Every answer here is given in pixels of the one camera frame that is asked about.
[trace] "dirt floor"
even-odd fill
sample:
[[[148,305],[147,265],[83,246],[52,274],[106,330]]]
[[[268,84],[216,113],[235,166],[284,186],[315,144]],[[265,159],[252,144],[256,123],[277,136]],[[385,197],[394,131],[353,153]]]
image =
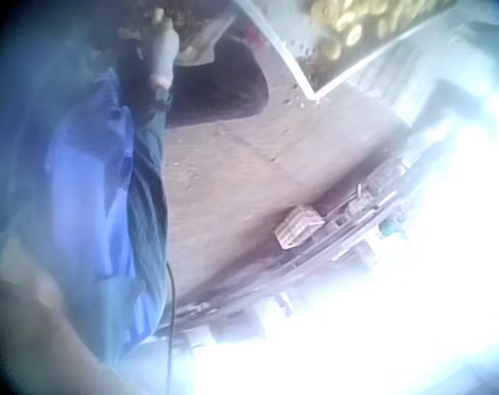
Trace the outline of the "dirt floor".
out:
[[[255,54],[270,88],[264,112],[166,135],[169,260],[180,296],[257,248],[286,209],[315,200],[402,127],[347,84],[310,102],[272,49]]]

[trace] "person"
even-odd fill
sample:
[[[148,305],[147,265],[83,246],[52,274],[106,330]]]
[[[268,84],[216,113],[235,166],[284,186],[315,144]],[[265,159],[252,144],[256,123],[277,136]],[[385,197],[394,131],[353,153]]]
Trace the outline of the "person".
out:
[[[73,37],[69,45],[82,42]],[[37,53],[48,48],[43,43]],[[162,147],[179,36],[159,11],[147,68],[127,56],[107,67],[77,48],[84,56],[49,62],[54,70],[41,75],[50,81],[34,78],[38,96],[11,73],[14,59],[0,62],[0,386],[7,392],[140,393],[109,368],[156,331],[166,304]],[[28,55],[22,51],[34,77],[41,58]],[[59,103],[63,85],[69,100]],[[30,92],[16,100],[16,120],[2,106],[14,108],[4,100],[17,97],[11,89]]]

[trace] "tray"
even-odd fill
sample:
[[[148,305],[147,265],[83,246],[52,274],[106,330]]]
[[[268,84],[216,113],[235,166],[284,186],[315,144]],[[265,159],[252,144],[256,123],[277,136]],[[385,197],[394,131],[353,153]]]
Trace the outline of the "tray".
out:
[[[362,25],[360,41],[347,47],[344,42],[349,30],[338,33],[317,20],[310,11],[313,0],[234,1],[277,50],[309,100],[319,100],[327,95],[398,41],[437,21],[456,4],[455,0],[437,0],[431,11],[416,16],[412,23],[388,34],[384,39],[377,38],[376,30],[379,18],[389,14],[367,14],[359,20]],[[365,1],[368,0],[353,0],[352,5],[354,2]],[[389,6],[395,7],[400,2],[412,1],[423,0],[389,0]],[[335,62],[321,60],[319,49],[322,40],[326,39],[342,43],[341,56]]]

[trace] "black cable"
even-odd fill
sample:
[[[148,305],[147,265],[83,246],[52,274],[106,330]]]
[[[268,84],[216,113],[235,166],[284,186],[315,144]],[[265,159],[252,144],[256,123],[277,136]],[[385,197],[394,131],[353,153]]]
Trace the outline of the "black cable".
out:
[[[167,272],[170,281],[170,326],[169,336],[167,337],[167,371],[166,371],[166,395],[170,395],[170,380],[173,370],[173,335],[175,334],[175,310],[176,310],[176,289],[175,278],[167,262]]]

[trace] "white glove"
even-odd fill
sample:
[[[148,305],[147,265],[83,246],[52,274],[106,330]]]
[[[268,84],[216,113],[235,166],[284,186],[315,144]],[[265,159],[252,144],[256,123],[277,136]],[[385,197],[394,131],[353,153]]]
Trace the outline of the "white glove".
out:
[[[173,21],[164,16],[161,9],[156,10],[153,25],[151,84],[155,88],[169,90],[173,83],[173,66],[180,49],[180,38],[173,28]]]

